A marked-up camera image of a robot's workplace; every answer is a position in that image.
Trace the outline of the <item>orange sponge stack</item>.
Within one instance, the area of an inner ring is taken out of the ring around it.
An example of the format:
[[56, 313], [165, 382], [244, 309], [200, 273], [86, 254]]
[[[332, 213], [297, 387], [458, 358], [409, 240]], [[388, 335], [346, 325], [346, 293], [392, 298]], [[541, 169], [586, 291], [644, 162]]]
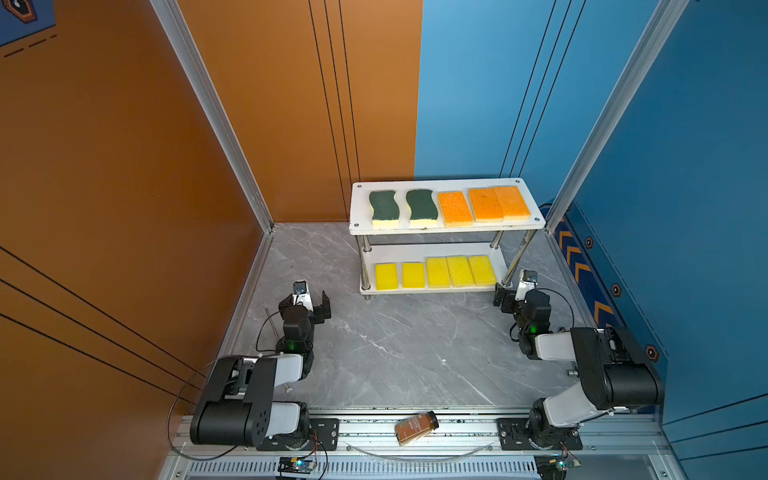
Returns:
[[516, 186], [498, 186], [492, 188], [501, 207], [504, 221], [527, 221], [531, 212]]

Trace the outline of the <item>yellow sponge stack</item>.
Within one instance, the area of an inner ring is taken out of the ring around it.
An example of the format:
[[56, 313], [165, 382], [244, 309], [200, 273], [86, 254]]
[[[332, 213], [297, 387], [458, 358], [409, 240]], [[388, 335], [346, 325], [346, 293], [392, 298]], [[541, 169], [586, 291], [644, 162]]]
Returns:
[[404, 289], [423, 289], [426, 286], [425, 265], [420, 262], [403, 263], [402, 286]]

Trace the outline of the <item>green scouring sponge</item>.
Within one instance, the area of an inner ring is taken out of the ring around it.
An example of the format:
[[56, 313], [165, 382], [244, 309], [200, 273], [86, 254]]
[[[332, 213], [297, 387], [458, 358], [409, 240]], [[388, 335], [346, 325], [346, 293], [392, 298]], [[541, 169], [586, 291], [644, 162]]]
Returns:
[[374, 229], [397, 229], [400, 223], [400, 208], [395, 200], [395, 190], [379, 190], [369, 193], [372, 209], [371, 223]]
[[406, 192], [410, 210], [411, 228], [431, 228], [438, 224], [439, 212], [430, 189], [413, 189]]

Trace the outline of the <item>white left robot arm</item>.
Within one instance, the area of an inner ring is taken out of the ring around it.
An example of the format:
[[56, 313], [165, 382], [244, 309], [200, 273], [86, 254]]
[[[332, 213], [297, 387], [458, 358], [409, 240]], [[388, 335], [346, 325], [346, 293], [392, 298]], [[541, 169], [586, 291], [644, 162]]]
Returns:
[[314, 362], [316, 326], [331, 318], [330, 299], [312, 302], [308, 284], [297, 281], [277, 308], [283, 334], [262, 357], [226, 356], [213, 362], [190, 425], [196, 445], [274, 446], [299, 449], [310, 441], [309, 407], [278, 401], [276, 389], [305, 379]]

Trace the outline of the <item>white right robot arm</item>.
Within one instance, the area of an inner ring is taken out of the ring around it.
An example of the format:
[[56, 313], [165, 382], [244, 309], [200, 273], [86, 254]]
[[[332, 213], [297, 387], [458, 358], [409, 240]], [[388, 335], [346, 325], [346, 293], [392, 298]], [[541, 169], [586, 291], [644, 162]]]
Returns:
[[550, 297], [539, 289], [519, 293], [495, 286], [494, 304], [514, 317], [510, 337], [530, 360], [571, 362], [578, 382], [536, 400], [522, 429], [537, 449], [560, 446], [579, 427], [621, 409], [664, 401], [661, 377], [625, 328], [550, 330]]

